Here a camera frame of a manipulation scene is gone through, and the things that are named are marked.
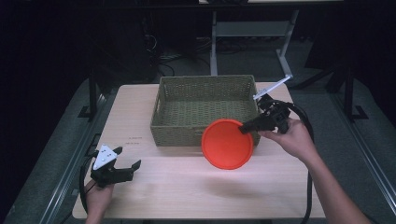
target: floor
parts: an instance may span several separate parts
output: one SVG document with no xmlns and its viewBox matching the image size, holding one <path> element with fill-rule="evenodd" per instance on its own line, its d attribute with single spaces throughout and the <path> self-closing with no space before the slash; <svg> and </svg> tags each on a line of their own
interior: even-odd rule
<svg viewBox="0 0 396 224">
<path fill-rule="evenodd" d="M 278 81 L 283 77 L 275 49 L 282 39 L 245 39 L 238 45 L 244 50 L 233 53 L 220 52 L 220 75 L 253 75 L 256 81 Z M 293 41 L 286 55 L 294 79 L 288 86 L 301 83 L 320 72 L 304 67 L 312 43 Z M 166 56 L 174 55 L 172 50 Z M 206 76 L 210 74 L 209 53 L 199 54 L 200 60 L 181 58 L 160 66 L 162 72 L 152 83 L 158 83 L 161 75 Z M 351 123 L 346 119 L 340 104 L 344 101 L 343 88 L 337 93 L 327 93 L 325 77 L 303 90 L 290 90 L 293 102 L 308 114 L 315 131 L 319 154 L 339 180 L 346 193 L 356 204 L 378 223 L 396 223 L 396 211 L 390 206 L 396 186 L 396 135 L 395 127 L 376 106 L 370 91 L 355 80 L 354 105 L 360 105 L 368 119 Z M 88 122 L 79 118 L 81 108 L 89 104 L 88 81 L 81 83 L 69 106 L 64 111 L 57 128 L 48 141 L 35 169 L 26 181 L 18 199 L 11 208 L 5 223 L 83 223 L 69 217 L 78 196 L 78 168 L 82 158 L 80 150 L 93 150 L 94 143 L 106 124 L 106 118 L 117 95 L 117 88 L 98 101 L 98 114 Z M 371 153 L 377 164 L 368 161 Z M 377 178 L 372 167 L 379 167 L 385 178 Z M 299 223 L 300 219 L 277 219 L 273 223 Z M 147 223 L 147 220 L 104 220 L 103 223 Z M 263 223 L 262 220 L 151 220 L 150 223 Z M 309 223 L 326 223 L 323 218 Z"/>
</svg>

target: metal rail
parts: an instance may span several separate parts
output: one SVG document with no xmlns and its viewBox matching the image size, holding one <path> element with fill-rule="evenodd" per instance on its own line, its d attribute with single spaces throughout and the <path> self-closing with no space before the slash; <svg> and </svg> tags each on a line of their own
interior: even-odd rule
<svg viewBox="0 0 396 224">
<path fill-rule="evenodd" d="M 396 190 L 389 182 L 387 176 L 382 170 L 381 166 L 375 159 L 375 156 L 371 152 L 371 149 L 367 146 L 364 138 L 361 136 L 356 125 L 348 119 L 347 115 L 344 113 L 343 104 L 341 100 L 334 94 L 330 94 L 330 98 L 332 102 L 337 106 L 340 117 L 343 122 L 352 133 L 353 137 L 358 144 L 359 149 L 361 150 L 364 161 L 367 164 L 373 178 L 375 179 L 376 184 L 379 186 L 379 189 L 382 191 L 385 199 L 387 200 L 390 209 L 393 211 L 393 214 L 396 215 Z"/>
<path fill-rule="evenodd" d="M 105 107 L 106 99 L 103 95 L 99 96 L 97 101 L 98 111 L 94 119 L 89 122 L 85 128 L 83 135 L 81 136 L 78 145 L 70 159 L 70 162 L 67 164 L 66 169 L 64 170 L 64 174 L 61 177 L 61 180 L 58 182 L 58 185 L 55 187 L 54 191 L 49 200 L 49 204 L 40 219 L 39 223 L 53 223 L 58 211 L 62 205 L 64 200 L 64 196 L 67 190 L 70 187 L 70 184 L 73 180 L 73 177 L 76 174 L 78 166 L 81 162 L 81 159 L 84 157 L 85 148 L 87 148 L 90 143 L 90 139 L 94 135 L 94 128 L 97 120 L 101 117 L 103 112 L 103 108 Z"/>
</svg>

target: human hand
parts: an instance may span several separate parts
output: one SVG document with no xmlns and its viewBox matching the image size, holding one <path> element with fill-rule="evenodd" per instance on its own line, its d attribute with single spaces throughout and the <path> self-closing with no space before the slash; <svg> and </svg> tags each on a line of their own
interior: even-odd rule
<svg viewBox="0 0 396 224">
<path fill-rule="evenodd" d="M 96 186 L 96 182 L 91 180 L 86 186 L 88 216 L 86 223 L 100 223 L 105 211 L 111 202 L 114 185 L 107 185 L 104 188 Z"/>
<path fill-rule="evenodd" d="M 305 125 L 297 119 L 288 119 L 289 129 L 286 133 L 259 131 L 259 135 L 272 139 L 280 144 L 291 156 L 306 162 L 318 155 L 311 136 Z"/>
</svg>

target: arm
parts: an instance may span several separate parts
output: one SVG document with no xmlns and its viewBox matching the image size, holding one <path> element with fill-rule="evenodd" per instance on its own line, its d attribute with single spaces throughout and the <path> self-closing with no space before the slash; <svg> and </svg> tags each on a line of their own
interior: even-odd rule
<svg viewBox="0 0 396 224">
<path fill-rule="evenodd" d="M 99 188 L 95 186 L 95 184 L 95 181 L 91 180 L 85 186 L 88 207 L 88 216 L 85 220 L 86 224 L 101 223 L 101 220 L 105 215 L 105 211 L 111 202 L 111 196 L 113 194 L 114 185 L 108 185 L 104 188 Z"/>
<path fill-rule="evenodd" d="M 263 137 L 279 143 L 290 155 L 307 167 L 329 223 L 370 223 L 356 204 L 343 191 L 329 168 L 319 156 L 308 130 L 296 119 L 288 120 L 285 134 L 259 132 Z"/>
</svg>

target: forearm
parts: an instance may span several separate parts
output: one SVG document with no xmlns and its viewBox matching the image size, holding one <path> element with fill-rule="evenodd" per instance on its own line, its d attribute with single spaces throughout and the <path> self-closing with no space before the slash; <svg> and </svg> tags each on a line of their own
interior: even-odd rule
<svg viewBox="0 0 396 224">
<path fill-rule="evenodd" d="M 305 162 L 329 223 L 370 223 L 341 188 L 318 154 Z"/>
<path fill-rule="evenodd" d="M 85 220 L 85 224 L 100 224 L 105 212 L 101 211 L 90 211 L 88 213 L 87 219 Z"/>
</svg>

